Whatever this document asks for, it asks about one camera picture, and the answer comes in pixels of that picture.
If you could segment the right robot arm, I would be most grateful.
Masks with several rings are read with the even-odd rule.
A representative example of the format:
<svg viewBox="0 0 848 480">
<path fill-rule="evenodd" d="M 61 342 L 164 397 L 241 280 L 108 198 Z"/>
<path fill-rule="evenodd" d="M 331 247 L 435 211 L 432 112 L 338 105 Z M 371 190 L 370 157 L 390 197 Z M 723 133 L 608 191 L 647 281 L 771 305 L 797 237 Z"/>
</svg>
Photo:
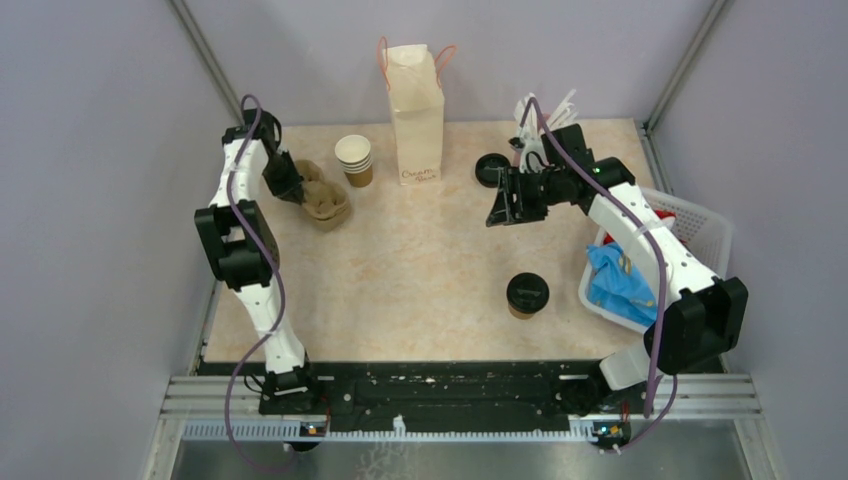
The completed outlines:
<svg viewBox="0 0 848 480">
<path fill-rule="evenodd" d="M 542 221 L 554 205 L 576 205 L 618 243 L 656 301 L 658 317 L 642 342 L 598 361 L 586 380 L 594 409 L 612 412 L 626 400 L 627 388 L 677 374 L 737 346 L 747 287 L 736 277 L 720 277 L 688 250 L 621 160 L 595 159 L 577 124 L 537 144 L 520 136 L 509 144 L 534 167 L 499 169 L 487 226 Z"/>
</svg>

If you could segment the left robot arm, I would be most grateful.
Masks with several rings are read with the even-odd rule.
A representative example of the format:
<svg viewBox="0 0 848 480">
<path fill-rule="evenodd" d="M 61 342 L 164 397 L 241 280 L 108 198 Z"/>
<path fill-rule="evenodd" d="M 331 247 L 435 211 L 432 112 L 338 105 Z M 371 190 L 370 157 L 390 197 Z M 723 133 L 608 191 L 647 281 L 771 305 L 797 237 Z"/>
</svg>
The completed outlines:
<svg viewBox="0 0 848 480">
<path fill-rule="evenodd" d="M 258 204 L 262 184 L 277 199 L 302 204 L 303 179 L 279 121 L 260 108 L 244 110 L 242 118 L 222 137 L 219 184 L 208 206 L 195 211 L 194 224 L 214 277 L 241 301 L 265 351 L 263 394 L 308 413 L 321 388 L 309 378 L 306 350 L 285 312 L 279 251 Z"/>
</svg>

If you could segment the black plastic cup lid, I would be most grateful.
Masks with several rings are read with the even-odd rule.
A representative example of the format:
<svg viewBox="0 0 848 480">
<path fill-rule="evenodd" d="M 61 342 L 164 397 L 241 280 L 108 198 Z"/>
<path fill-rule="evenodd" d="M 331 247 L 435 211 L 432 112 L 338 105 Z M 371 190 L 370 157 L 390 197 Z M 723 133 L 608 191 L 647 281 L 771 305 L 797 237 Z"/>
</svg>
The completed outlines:
<svg viewBox="0 0 848 480">
<path fill-rule="evenodd" d="M 507 304 L 509 302 L 516 303 L 535 307 L 541 311 L 549 302 L 550 289 L 548 283 L 541 276 L 531 272 L 522 272 L 509 281 L 506 288 L 506 299 Z"/>
</svg>

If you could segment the cream paper gift bag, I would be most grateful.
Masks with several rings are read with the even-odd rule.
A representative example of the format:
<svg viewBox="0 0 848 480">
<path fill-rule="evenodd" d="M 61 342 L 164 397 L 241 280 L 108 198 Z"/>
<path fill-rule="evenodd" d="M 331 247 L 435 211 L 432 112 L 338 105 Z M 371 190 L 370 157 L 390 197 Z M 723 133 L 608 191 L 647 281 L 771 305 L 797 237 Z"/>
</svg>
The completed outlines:
<svg viewBox="0 0 848 480">
<path fill-rule="evenodd" d="M 456 52 L 455 45 L 436 55 L 426 44 L 391 46 L 386 37 L 377 43 L 402 185 L 441 179 L 445 119 L 441 74 Z"/>
</svg>

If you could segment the brown pulp cup carrier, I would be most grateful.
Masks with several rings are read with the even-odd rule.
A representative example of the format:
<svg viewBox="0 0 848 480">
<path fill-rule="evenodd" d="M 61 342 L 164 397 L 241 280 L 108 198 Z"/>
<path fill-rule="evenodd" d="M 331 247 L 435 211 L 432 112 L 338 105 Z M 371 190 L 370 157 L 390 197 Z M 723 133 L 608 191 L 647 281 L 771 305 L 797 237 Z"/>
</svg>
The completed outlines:
<svg viewBox="0 0 848 480">
<path fill-rule="evenodd" d="M 302 177 L 305 215 L 322 232 L 330 232 L 344 224 L 353 208 L 345 189 L 325 178 L 324 171 L 311 160 L 296 160 L 295 167 Z"/>
</svg>

